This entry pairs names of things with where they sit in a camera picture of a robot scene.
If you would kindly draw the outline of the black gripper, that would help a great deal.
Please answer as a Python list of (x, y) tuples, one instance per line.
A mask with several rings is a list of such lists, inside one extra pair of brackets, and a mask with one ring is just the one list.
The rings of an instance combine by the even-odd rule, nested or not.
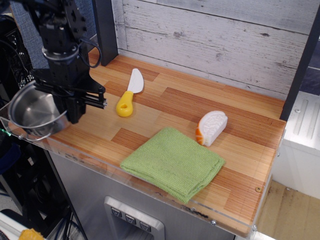
[(86, 113), (86, 105), (104, 109), (105, 87), (90, 76), (90, 67), (82, 59), (49, 62), (49, 68), (34, 68), (31, 74), (37, 90), (65, 100), (68, 119), (77, 124)]

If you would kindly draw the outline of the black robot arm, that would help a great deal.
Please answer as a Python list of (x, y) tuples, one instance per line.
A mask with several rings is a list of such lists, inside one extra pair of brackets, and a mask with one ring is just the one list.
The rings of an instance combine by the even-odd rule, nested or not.
[(60, 113), (66, 112), (72, 124), (78, 123), (86, 106), (103, 109), (105, 88), (90, 76), (86, 19), (73, 0), (22, 0), (23, 8), (42, 40), (42, 54), (48, 68), (33, 69), (37, 90), (52, 94)]

